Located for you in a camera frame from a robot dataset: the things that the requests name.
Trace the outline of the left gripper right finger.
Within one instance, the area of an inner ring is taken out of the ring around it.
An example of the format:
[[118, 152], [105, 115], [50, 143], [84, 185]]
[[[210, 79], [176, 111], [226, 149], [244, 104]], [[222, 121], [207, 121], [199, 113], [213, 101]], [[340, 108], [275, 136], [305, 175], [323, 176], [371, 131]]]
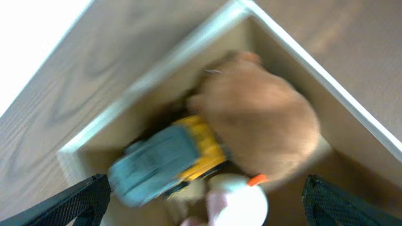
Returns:
[[308, 175], [301, 200], [312, 226], [401, 225], [401, 219], [342, 190], [317, 175]]

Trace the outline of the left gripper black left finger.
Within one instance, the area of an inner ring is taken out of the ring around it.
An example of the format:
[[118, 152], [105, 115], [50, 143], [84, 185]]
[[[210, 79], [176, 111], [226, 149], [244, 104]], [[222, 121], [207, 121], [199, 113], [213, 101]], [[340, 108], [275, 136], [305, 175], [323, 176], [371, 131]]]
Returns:
[[91, 176], [45, 201], [1, 222], [1, 225], [99, 226], [111, 200], [105, 174]]

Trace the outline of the yellow grey toy truck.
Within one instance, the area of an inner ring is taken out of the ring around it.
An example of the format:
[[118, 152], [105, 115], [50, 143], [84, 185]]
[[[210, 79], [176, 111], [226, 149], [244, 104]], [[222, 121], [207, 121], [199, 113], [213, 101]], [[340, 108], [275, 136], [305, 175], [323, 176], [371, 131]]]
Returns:
[[207, 176], [229, 156], [213, 130], [192, 115], [128, 146], [109, 168], [108, 179], [123, 204], [139, 207]]

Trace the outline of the white pink duck toy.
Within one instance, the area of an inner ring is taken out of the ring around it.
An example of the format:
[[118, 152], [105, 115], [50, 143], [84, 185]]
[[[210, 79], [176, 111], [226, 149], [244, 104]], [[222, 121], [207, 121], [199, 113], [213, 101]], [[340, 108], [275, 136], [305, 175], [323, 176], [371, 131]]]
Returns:
[[204, 222], [188, 217], [181, 226], [262, 226], [268, 216], [269, 203], [261, 184], [266, 175], [252, 178], [235, 173], [222, 173], [208, 181], [207, 218]]

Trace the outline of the brown plush toy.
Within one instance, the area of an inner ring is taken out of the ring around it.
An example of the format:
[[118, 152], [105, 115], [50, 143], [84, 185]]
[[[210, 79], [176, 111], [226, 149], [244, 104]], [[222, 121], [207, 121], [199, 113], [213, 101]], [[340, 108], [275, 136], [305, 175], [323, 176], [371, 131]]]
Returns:
[[318, 146], [311, 103], [250, 51], [230, 51], [206, 65], [188, 108], [228, 146], [234, 164], [269, 181], [295, 173]]

